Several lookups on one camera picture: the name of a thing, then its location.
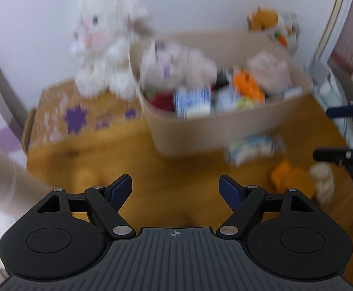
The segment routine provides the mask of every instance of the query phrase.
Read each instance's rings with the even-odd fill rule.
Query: metal screw
[[[116,235],[127,235],[132,232],[132,228],[126,225],[119,225],[113,229],[113,233]]]
[[[223,235],[235,235],[238,233],[238,229],[237,229],[237,227],[232,226],[232,225],[225,225],[220,228],[220,232]]]

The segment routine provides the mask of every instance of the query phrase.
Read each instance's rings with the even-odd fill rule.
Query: orange plush toy
[[[248,71],[243,70],[236,73],[233,77],[233,86],[240,94],[254,101],[260,103],[265,101],[265,94]]]
[[[261,32],[272,42],[293,54],[298,48],[300,28],[297,16],[291,12],[276,12],[270,8],[257,8],[248,15],[249,30]]]

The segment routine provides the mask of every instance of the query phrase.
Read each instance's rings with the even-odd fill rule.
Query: white stuffed bunny
[[[92,98],[110,89],[121,99],[134,98],[129,45],[139,39],[133,25],[147,17],[146,9],[137,0],[80,0],[77,15],[71,53],[80,61],[79,93]]]

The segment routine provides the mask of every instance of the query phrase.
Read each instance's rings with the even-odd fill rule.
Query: orange cloth
[[[290,187],[297,188],[310,199],[316,194],[316,186],[312,178],[302,168],[293,167],[287,159],[273,170],[271,180],[278,194],[283,194]]]
[[[261,91],[260,86],[248,71],[241,71],[234,75],[233,86],[242,95],[249,97],[258,102],[265,101],[265,94]]]

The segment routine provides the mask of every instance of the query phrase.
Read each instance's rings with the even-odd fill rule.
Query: wooden floor
[[[316,147],[345,143],[311,96],[278,132],[286,143],[286,156],[305,168],[314,163]],[[269,174],[280,160],[261,159],[232,168],[219,151],[166,160],[154,149],[145,121],[137,119],[34,149],[28,156],[28,169],[70,193],[94,185],[107,186],[127,173],[133,179],[133,192],[120,214],[136,230],[143,226],[211,226],[216,230],[231,214],[218,192],[219,176],[228,174],[240,184],[255,184],[273,192]],[[334,178],[334,198],[323,209],[353,241],[352,181],[338,167],[334,167]],[[345,277],[353,284],[353,255]]]

